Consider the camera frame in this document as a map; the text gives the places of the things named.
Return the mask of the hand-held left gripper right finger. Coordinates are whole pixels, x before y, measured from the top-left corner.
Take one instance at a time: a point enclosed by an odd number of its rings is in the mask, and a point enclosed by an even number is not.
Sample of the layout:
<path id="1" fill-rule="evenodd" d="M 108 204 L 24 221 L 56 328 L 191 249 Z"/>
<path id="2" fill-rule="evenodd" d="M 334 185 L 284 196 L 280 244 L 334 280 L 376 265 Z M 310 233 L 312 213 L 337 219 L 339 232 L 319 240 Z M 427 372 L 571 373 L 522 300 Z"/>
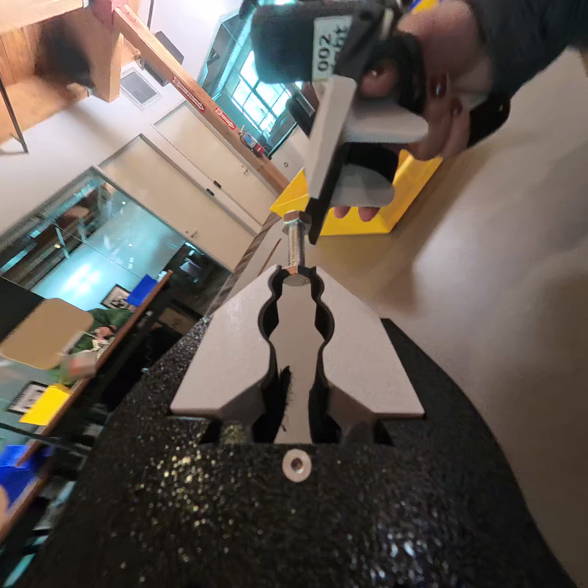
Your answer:
<path id="1" fill-rule="evenodd" d="M 326 414 L 341 430 L 422 419 L 425 411 L 378 314 L 321 268 L 313 268 L 316 320 L 324 338 L 318 377 Z"/>

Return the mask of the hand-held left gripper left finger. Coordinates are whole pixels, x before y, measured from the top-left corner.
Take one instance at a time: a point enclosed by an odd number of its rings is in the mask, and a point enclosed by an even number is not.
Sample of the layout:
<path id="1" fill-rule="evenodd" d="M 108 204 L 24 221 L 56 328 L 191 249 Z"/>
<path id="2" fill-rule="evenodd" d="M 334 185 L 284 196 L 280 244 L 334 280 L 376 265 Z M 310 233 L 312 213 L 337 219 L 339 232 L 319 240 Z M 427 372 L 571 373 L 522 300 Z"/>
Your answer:
<path id="1" fill-rule="evenodd" d="M 238 422 L 275 440 L 282 391 L 270 335 L 278 324 L 282 267 L 273 265 L 215 311 L 173 398 L 174 416 Z"/>

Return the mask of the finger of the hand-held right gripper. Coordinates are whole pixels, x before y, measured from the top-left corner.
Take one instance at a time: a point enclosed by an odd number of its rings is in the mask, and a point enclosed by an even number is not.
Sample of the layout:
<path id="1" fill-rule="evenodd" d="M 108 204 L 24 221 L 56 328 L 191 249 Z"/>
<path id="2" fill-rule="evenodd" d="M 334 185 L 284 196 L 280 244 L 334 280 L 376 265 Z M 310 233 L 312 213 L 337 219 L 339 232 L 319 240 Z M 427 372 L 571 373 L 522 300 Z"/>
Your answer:
<path id="1" fill-rule="evenodd" d="M 349 145 L 342 143 L 341 136 L 356 89 L 352 78 L 331 76 L 313 122 L 304 166 L 309 195 L 305 213 L 311 218 L 311 245 L 316 245 L 320 237 L 346 163 Z"/>

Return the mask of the yellow plastic bin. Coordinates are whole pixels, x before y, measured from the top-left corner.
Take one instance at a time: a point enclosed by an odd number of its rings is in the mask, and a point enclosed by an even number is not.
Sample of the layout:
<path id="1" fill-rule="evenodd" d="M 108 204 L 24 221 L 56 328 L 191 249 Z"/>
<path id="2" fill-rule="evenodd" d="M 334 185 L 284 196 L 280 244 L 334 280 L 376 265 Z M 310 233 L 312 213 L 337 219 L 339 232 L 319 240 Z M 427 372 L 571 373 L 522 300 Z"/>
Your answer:
<path id="1" fill-rule="evenodd" d="M 392 203 L 381 209 L 378 215 L 369 222 L 360 219 L 356 208 L 351 209 L 342 219 L 337 219 L 333 212 L 329 212 L 320 235 L 334 237 L 390 233 L 441 164 L 442 159 L 439 157 L 419 161 L 409 155 L 407 151 L 401 151 L 399 166 L 393 180 L 394 198 Z M 283 217 L 291 210 L 304 210 L 308 201 L 305 173 L 301 169 L 270 209 Z"/>

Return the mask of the steel bolt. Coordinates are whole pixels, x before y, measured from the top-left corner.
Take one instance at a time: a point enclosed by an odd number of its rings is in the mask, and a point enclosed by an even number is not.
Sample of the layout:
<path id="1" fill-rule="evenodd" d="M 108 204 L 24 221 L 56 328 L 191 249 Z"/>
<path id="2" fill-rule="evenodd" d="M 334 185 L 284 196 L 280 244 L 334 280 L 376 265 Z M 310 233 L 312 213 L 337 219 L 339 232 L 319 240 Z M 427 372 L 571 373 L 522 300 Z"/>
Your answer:
<path id="1" fill-rule="evenodd" d="M 288 264 L 282 267 L 283 284 L 291 287 L 306 286 L 311 282 L 310 270 L 305 264 L 305 234 L 292 226 L 288 232 Z"/>

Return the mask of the person's right forearm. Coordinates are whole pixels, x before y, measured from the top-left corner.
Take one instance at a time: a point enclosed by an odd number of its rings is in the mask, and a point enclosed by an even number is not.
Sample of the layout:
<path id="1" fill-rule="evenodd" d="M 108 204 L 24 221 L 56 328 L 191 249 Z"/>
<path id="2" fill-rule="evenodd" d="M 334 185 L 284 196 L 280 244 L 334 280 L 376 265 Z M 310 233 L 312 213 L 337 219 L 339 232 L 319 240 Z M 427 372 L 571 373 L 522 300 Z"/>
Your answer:
<path id="1" fill-rule="evenodd" d="M 587 1 L 467 3 L 492 66 L 489 95 L 470 112 L 471 147 L 506 122 L 513 96 L 566 48 L 587 48 Z"/>

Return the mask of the person's right hand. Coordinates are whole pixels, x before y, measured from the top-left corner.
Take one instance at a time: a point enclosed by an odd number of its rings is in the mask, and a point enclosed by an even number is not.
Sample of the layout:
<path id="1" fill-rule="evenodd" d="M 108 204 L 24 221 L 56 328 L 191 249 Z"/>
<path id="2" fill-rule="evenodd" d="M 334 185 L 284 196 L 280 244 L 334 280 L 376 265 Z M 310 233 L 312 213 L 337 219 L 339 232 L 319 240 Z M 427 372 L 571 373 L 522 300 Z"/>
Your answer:
<path id="1" fill-rule="evenodd" d="M 423 112 L 428 134 L 420 142 L 387 146 L 417 160 L 451 158 L 467 147 L 470 132 L 467 96 L 488 94 L 492 66 L 477 20 L 465 1 L 443 1 L 428 11 L 405 15 L 398 30 L 413 35 L 423 52 L 428 100 Z"/>

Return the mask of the window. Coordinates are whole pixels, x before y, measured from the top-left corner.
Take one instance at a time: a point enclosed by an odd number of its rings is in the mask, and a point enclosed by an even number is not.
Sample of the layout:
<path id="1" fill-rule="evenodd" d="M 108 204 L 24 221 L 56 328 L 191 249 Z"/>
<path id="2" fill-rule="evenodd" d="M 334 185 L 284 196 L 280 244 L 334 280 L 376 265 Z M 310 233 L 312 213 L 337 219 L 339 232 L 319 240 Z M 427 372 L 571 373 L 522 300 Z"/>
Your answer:
<path id="1" fill-rule="evenodd" d="M 295 125 L 287 108 L 287 102 L 293 96 L 292 89 L 283 84 L 262 82 L 252 50 L 240 49 L 225 90 L 232 104 L 268 144 L 278 143 Z"/>

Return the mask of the red fire extinguisher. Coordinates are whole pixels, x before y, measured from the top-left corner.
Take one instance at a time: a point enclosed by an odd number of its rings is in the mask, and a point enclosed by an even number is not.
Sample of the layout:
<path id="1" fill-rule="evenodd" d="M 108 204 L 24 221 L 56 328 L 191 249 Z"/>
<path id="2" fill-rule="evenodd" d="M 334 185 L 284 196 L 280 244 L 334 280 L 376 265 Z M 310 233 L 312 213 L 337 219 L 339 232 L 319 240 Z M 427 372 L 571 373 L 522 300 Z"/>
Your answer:
<path id="1" fill-rule="evenodd" d="M 265 155 L 265 149 L 263 145 L 256 140 L 249 132 L 243 129 L 239 131 L 239 138 L 241 143 L 246 146 L 248 150 L 254 153 L 257 157 L 263 157 Z"/>

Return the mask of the blue bin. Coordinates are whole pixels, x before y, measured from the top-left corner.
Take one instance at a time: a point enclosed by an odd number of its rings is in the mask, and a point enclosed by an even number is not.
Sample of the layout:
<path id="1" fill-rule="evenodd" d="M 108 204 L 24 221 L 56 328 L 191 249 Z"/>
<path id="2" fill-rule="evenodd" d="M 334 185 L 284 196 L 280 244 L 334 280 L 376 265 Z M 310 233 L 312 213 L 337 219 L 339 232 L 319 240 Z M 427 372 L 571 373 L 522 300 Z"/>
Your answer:
<path id="1" fill-rule="evenodd" d="M 54 452 L 51 447 L 43 447 L 18 466 L 17 463 L 26 449 L 26 445 L 6 445 L 1 450 L 1 486 L 8 496 L 9 505 L 17 501 Z"/>
<path id="2" fill-rule="evenodd" d="M 150 275 L 144 275 L 136 287 L 129 292 L 126 303 L 133 307 L 139 307 L 157 285 L 157 279 L 152 278 Z"/>

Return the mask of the wooden ceiling beam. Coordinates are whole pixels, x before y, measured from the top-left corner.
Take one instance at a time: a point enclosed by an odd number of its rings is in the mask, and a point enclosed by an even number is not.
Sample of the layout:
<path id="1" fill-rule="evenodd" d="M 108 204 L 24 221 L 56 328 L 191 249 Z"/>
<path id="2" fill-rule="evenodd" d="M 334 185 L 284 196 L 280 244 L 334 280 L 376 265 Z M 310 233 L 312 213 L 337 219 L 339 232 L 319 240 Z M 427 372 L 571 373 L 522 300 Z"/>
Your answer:
<path id="1" fill-rule="evenodd" d="M 244 159 L 248 168 L 256 172 L 276 195 L 281 195 L 289 185 L 289 180 L 267 156 L 252 151 L 243 142 L 240 129 L 234 121 L 157 40 L 128 4 L 114 3 L 112 17 L 115 29 L 195 108 L 224 143 Z"/>

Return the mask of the white cabinet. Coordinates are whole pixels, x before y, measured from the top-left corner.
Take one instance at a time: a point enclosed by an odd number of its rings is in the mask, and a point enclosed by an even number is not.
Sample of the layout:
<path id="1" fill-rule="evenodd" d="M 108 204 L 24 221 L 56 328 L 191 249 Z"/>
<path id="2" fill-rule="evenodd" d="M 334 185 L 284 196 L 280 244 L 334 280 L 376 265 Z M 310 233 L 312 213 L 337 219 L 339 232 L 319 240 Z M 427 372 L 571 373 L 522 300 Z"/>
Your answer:
<path id="1" fill-rule="evenodd" d="M 187 102 L 99 167 L 230 271 L 261 232 L 277 198 Z"/>

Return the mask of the air vent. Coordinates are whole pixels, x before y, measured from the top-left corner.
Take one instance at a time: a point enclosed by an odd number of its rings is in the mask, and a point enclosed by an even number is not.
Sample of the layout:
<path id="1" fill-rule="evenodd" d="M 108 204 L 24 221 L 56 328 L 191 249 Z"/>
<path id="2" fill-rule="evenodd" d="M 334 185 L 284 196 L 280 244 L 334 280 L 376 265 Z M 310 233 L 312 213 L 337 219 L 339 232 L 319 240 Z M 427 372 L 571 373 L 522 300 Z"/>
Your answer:
<path id="1" fill-rule="evenodd" d="M 122 71 L 120 86 L 122 95 L 141 111 L 162 99 L 161 92 L 134 67 Z"/>

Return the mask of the glass partition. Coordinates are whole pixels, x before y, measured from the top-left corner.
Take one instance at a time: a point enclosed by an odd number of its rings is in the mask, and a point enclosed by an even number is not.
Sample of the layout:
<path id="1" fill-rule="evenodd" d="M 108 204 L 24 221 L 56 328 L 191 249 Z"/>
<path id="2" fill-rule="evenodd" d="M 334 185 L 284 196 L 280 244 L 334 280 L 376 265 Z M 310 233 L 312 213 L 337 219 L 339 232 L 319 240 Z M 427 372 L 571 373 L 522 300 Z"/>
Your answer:
<path id="1" fill-rule="evenodd" d="M 229 272 L 96 169 L 59 190 L 1 235 L 1 277 L 83 310 L 115 284 L 171 271 L 171 307 L 203 316 Z"/>

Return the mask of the small yellow bin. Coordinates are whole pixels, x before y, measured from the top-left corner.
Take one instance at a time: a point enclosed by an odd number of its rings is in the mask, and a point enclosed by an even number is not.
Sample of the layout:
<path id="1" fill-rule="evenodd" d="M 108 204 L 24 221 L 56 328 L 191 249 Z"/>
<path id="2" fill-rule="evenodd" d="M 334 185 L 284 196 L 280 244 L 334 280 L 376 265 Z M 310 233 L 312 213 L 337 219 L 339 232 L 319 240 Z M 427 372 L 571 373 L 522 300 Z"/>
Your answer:
<path id="1" fill-rule="evenodd" d="M 40 398 L 34 402 L 32 408 L 19 419 L 19 423 L 45 427 L 53 420 L 69 398 L 70 388 L 58 383 L 48 386 L 40 395 Z"/>

